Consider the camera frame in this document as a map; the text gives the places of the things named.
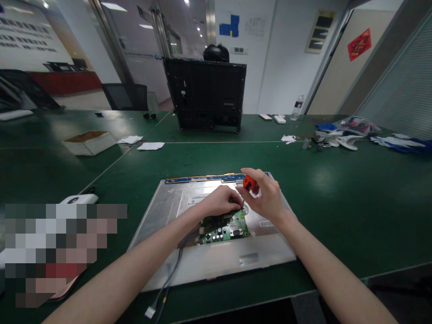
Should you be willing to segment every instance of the ceiling light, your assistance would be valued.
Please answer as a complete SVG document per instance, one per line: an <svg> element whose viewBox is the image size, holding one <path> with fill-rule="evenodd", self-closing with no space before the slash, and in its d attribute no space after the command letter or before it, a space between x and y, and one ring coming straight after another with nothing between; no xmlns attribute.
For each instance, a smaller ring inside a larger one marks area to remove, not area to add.
<svg viewBox="0 0 432 324"><path fill-rule="evenodd" d="M111 4L109 2L101 2L102 5L104 5L105 7L107 7L108 9L112 9L112 10L119 10L119 11L126 11L126 9L124 9L123 7L120 7L117 4Z"/></svg>

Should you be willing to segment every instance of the pixelated area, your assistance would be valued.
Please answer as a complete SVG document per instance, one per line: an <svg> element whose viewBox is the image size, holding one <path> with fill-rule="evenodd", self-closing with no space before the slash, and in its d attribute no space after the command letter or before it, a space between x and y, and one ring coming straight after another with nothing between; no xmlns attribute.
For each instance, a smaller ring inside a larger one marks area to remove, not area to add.
<svg viewBox="0 0 432 324"><path fill-rule="evenodd" d="M66 296L126 218L126 204L6 204L5 279L14 281L15 306Z"/></svg>

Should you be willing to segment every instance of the cable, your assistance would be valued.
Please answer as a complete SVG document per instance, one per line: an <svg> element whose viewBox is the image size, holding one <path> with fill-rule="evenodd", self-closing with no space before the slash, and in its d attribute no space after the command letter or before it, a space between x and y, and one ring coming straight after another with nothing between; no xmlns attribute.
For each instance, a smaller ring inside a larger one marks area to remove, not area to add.
<svg viewBox="0 0 432 324"><path fill-rule="evenodd" d="M177 270L177 267L179 266L182 254L183 254L183 248L180 248L180 250L179 250L179 256L177 257L177 262L175 263L174 269L172 270L172 272L171 272L170 276L168 277L168 279L163 284L161 290L159 290L159 293L157 294L157 297L154 300L154 303L152 304L152 308L153 309L156 309L156 305L158 303L158 299L159 299L159 296L162 293L162 290L164 290L164 288L169 284L169 282L171 281L172 276L174 275L175 271Z"/></svg>
<svg viewBox="0 0 432 324"><path fill-rule="evenodd" d="M166 299L166 298L168 297L168 292L169 292L169 291L170 291L170 287L166 288L165 296L164 296L163 301L162 301L161 311L159 312L159 315L158 315L158 317L156 318L156 322L155 322L155 324L158 324L158 323L159 323L159 320L160 320L161 317L162 317L163 309L165 308L165 303L167 302L167 299Z"/></svg>
<svg viewBox="0 0 432 324"><path fill-rule="evenodd" d="M192 235L195 235L195 233L194 233L194 232L190 233L188 236L186 236L186 237L185 237L185 238L184 238L184 239L179 243L179 247L180 247L180 248L179 248L179 255L178 255L178 257L177 257L177 262L175 263L174 268L172 269L171 274L170 274L169 277L166 279L166 281L165 281L165 283L163 284L161 290L159 290L159 293L157 294L156 299L154 300L153 304L152 304L151 306L149 306L148 309L146 310L146 312L145 312L145 316L146 316L146 317L148 317L148 318L151 319L151 318L153 317L154 313L156 312L156 306L158 305L159 297L160 297L162 291L165 289L165 287L170 283L170 281L171 281L171 279L172 279L172 277L173 277L175 271L177 270L177 267L178 267L179 264L180 264L181 256L183 255L183 248L185 247L185 245L186 245L188 239L189 239ZM162 316L162 312L163 312L163 309L164 309L164 307L165 307L165 302L167 301L166 298L167 298L167 296L168 296L168 291L169 291L169 287L167 288L167 290L166 290L166 292L165 292L165 297L164 297L164 299L163 299L163 301L162 301L161 311L159 312L159 315L158 315L158 317L157 317L156 323L159 321L160 317Z"/></svg>

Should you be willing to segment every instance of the capacitor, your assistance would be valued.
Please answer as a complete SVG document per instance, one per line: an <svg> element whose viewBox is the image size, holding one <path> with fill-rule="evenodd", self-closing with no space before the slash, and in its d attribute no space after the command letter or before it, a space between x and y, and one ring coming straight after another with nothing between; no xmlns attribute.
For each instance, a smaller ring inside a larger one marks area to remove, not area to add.
<svg viewBox="0 0 432 324"><path fill-rule="evenodd" d="M309 145L311 144L311 139L310 138L307 138L307 139L305 139L305 141L303 142L303 149L308 149L309 148Z"/></svg>

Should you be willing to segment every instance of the white cardboard box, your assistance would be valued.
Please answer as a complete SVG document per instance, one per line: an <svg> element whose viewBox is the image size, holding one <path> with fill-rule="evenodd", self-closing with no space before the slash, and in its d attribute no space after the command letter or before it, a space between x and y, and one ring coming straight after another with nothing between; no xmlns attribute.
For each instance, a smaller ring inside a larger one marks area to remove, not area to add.
<svg viewBox="0 0 432 324"><path fill-rule="evenodd" d="M93 156L117 144L117 141L109 132L92 130L66 139L62 144L72 154Z"/></svg>

